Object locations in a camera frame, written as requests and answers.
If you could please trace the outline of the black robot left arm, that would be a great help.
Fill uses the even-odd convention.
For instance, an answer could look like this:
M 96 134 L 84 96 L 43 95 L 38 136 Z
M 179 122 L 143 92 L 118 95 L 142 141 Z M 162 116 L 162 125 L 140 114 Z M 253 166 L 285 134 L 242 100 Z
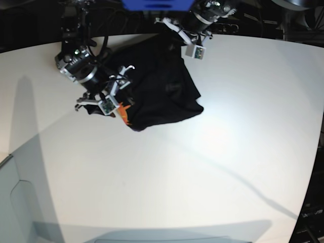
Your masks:
M 323 1 L 194 1 L 188 12 L 155 23 L 187 46 L 203 46 L 216 34 L 323 46 Z

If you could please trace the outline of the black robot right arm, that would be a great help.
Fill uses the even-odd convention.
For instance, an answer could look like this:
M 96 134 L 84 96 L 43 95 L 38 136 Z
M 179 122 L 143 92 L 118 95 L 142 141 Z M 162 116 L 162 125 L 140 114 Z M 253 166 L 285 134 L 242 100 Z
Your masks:
M 107 47 L 108 38 L 104 38 L 98 55 L 91 47 L 97 43 L 90 37 L 89 6 L 92 1 L 62 1 L 61 51 L 55 57 L 55 63 L 61 74 L 70 81 L 85 88 L 85 93 L 77 99 L 75 110 L 84 107 L 92 113 L 110 116 L 118 108 L 115 96 L 118 91 L 131 84 L 127 71 L 135 69 L 133 65 L 121 66 L 118 70 L 109 69 L 104 58 L 111 54 Z

